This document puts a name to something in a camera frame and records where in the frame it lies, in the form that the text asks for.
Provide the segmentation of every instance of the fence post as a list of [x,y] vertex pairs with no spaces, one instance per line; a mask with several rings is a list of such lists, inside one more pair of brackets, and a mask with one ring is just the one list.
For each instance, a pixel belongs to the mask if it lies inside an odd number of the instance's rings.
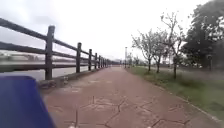
[[47,32],[47,39],[46,39],[46,53],[45,53],[45,80],[52,79],[52,47],[53,47],[53,40],[54,40],[54,31],[55,26],[49,26]]
[[95,53],[95,69],[97,68],[97,53]]
[[92,67],[92,49],[89,49],[89,60],[88,60],[88,64],[89,64],[89,71],[91,71],[91,67]]
[[76,51],[76,73],[80,73],[80,55],[81,55],[82,43],[78,43]]
[[100,61],[101,61],[101,56],[99,56],[98,68],[101,68]]

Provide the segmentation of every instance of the tree trunk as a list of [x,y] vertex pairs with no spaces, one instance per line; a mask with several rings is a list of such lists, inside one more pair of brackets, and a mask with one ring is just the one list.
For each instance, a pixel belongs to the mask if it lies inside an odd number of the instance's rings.
[[157,71],[156,71],[156,73],[159,73],[159,67],[160,67],[160,63],[157,62]]
[[151,71],[151,59],[148,59],[148,72]]
[[177,56],[174,57],[173,59],[173,78],[177,78]]
[[158,62],[156,63],[156,65],[157,65],[157,71],[156,71],[156,73],[159,73],[160,61],[161,61],[161,53],[160,53],[160,55],[159,55],[159,60],[158,60]]
[[177,64],[174,63],[173,65],[173,78],[176,79],[177,78]]

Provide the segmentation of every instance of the tree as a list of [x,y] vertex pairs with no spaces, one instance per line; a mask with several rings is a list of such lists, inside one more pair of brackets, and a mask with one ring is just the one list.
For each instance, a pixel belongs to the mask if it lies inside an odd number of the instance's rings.
[[168,26],[170,29],[168,41],[165,43],[169,48],[172,49],[173,52],[173,77],[176,79],[177,74],[177,64],[179,62],[179,55],[180,55],[180,46],[184,39],[183,28],[178,25],[177,21],[177,13],[172,12],[170,14],[163,14],[161,16],[161,21]]
[[198,5],[194,10],[192,26],[187,32],[183,52],[192,65],[212,68],[216,62],[217,44],[223,39],[224,1],[213,0]]
[[133,45],[132,47],[138,48],[142,51],[144,58],[148,62],[148,71],[151,70],[151,60],[153,58],[153,43],[154,43],[154,35],[152,30],[150,30],[147,34],[140,33],[140,37],[133,37]]
[[135,63],[135,65],[139,65],[139,58],[138,58],[138,56],[134,57],[134,63]]
[[129,67],[132,65],[132,62],[133,62],[132,60],[133,60],[132,53],[128,53],[128,55],[127,55],[127,61],[128,61]]
[[153,58],[156,61],[157,73],[159,73],[162,56],[167,56],[167,46],[165,45],[167,42],[167,35],[168,33],[166,31],[160,31],[154,34],[155,44],[153,47]]

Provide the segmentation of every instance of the brick pavement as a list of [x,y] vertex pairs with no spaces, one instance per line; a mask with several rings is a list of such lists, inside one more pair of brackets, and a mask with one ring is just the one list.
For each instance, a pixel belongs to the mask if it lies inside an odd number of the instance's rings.
[[220,128],[187,102],[128,73],[103,69],[44,95],[58,128]]

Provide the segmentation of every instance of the green grass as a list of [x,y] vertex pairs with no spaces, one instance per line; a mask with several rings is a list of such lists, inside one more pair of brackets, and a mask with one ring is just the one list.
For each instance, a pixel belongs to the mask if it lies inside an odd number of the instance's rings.
[[148,73],[142,67],[133,67],[129,71],[224,120],[224,80],[202,80],[197,74],[184,73],[178,73],[175,80],[171,72],[160,71],[157,74],[152,70]]

